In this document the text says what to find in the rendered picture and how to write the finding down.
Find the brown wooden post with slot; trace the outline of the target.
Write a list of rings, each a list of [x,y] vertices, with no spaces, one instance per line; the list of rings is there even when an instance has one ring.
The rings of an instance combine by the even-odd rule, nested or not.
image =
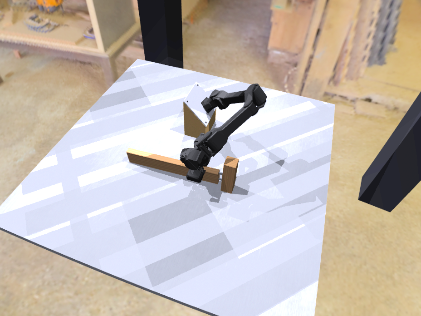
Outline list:
[[[226,157],[223,166],[221,191],[232,194],[235,186],[238,163],[239,159],[230,156]]]

